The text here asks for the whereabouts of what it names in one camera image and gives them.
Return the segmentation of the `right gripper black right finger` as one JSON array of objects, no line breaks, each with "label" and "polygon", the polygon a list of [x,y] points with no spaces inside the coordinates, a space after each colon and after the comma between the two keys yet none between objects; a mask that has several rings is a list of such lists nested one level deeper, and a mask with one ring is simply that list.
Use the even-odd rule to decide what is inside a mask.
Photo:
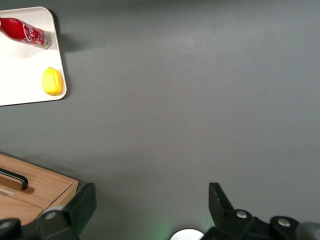
[{"label": "right gripper black right finger", "polygon": [[205,240],[318,240],[320,224],[303,222],[287,216],[274,216],[269,223],[246,210],[235,209],[221,185],[209,183],[208,207],[214,226]]}]

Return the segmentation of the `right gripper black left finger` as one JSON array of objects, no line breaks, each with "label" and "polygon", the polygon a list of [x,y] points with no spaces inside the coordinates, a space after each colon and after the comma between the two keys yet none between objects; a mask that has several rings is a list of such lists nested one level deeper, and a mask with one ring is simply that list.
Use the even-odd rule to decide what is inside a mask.
[{"label": "right gripper black left finger", "polygon": [[32,222],[0,220],[2,240],[78,240],[97,208],[96,186],[85,183],[65,205],[50,208]]}]

